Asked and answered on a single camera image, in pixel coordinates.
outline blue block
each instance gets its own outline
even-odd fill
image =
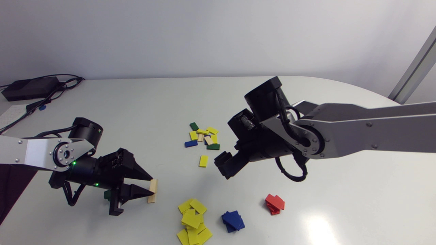
[[[185,147],[197,146],[198,142],[196,140],[185,142]]]
[[[238,214],[238,211],[226,212],[222,216],[223,222],[231,225],[234,229],[240,230],[245,227],[244,222],[241,219],[241,216]]]

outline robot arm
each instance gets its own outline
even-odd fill
[[[432,144],[436,102],[377,109],[306,101],[290,105],[281,85],[274,77],[246,94],[253,112],[244,109],[228,122],[238,138],[239,152],[235,156],[223,152],[215,158],[227,179],[248,162],[266,158],[275,158],[291,180],[302,181],[309,158],[342,157],[361,150],[436,152]],[[303,170],[300,177],[281,166],[279,157],[290,154]]]
[[[68,138],[44,138],[71,131]],[[76,118],[73,126],[47,131],[32,138],[0,136],[3,154],[0,163],[33,170],[53,171],[49,184],[62,188],[70,206],[76,204],[85,186],[110,190],[109,215],[120,215],[121,205],[128,200],[153,195],[136,186],[124,184],[124,178],[151,180],[152,177],[139,166],[133,154],[126,149],[94,158],[103,128],[85,118]],[[74,195],[69,182],[80,184]]]

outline white table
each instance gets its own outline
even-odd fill
[[[127,202],[109,216],[103,189],[86,187],[74,207],[61,189],[51,189],[50,172],[39,171],[0,226],[0,244],[179,244],[183,226],[177,205],[191,197],[208,211],[205,224],[213,244],[434,244],[436,194],[434,154],[364,151],[346,157],[310,160],[302,183],[283,176],[274,160],[249,163],[226,180],[213,164],[222,151],[236,153],[228,120],[248,108],[244,95],[270,77],[164,78],[85,81],[37,111],[6,135],[34,136],[85,117],[104,128],[96,156],[128,149],[159,179],[157,202]],[[293,103],[354,103],[369,108],[394,102],[332,80],[280,77]],[[189,123],[220,132],[220,151],[204,145],[185,148]],[[207,168],[198,167],[208,155]],[[285,168],[300,170],[292,157]],[[127,180],[148,188],[149,182]],[[286,209],[271,216],[268,193]],[[228,234],[221,214],[238,210],[245,229]]]

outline wooden block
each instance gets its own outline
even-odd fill
[[[191,137],[191,140],[197,140],[198,139],[197,132],[195,132],[195,131],[189,132],[189,136]]]
[[[150,180],[150,188],[149,191],[154,192],[153,195],[148,196],[147,203],[156,202],[156,193],[157,193],[157,179]]]
[[[177,233],[177,237],[182,245],[189,245],[188,232],[185,229]]]
[[[212,141],[212,138],[211,138],[210,136],[206,136],[206,137],[204,138],[204,140],[206,141],[206,143],[207,143],[208,145],[213,145],[213,144],[214,144],[214,142]]]
[[[201,134],[209,134],[209,131],[199,129],[199,130],[197,130],[197,133],[201,133]]]
[[[208,165],[208,156],[201,156],[200,157],[200,164],[198,165],[199,167],[206,167]]]
[[[208,149],[208,150],[219,150],[219,144],[213,144],[213,145],[207,146],[206,149]]]
[[[218,136],[216,134],[212,134],[211,139],[214,142],[214,144],[218,144]]]
[[[198,134],[198,139],[197,139],[197,141],[198,141],[198,142],[203,142],[203,140],[204,140],[204,134]]]
[[[189,205],[193,207],[199,214],[204,214],[207,210],[207,208],[196,198],[193,199]]]
[[[216,129],[212,128],[212,127],[208,127],[208,128],[206,128],[206,130],[211,132],[211,134],[217,134],[218,133],[218,130],[216,130]]]
[[[188,228],[188,229],[187,229],[187,233],[188,233],[188,241],[189,241],[189,245],[198,244],[198,233],[197,233],[197,229]]]
[[[183,212],[185,212],[186,210],[190,209],[190,208],[191,208],[191,205],[189,205],[189,204],[192,202],[192,200],[193,200],[193,198],[191,198],[191,199],[189,199],[188,201],[186,201],[186,202],[180,204],[180,205],[178,206],[179,211],[180,211],[181,213],[183,213]]]
[[[211,237],[212,237],[212,232],[206,228],[198,234],[198,242],[200,244],[204,244]]]
[[[190,123],[189,126],[191,126],[192,130],[197,131],[198,130],[198,126],[196,123]]]

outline red block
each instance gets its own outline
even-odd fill
[[[285,210],[285,202],[277,195],[274,197],[273,195],[268,194],[265,201],[277,209]]]

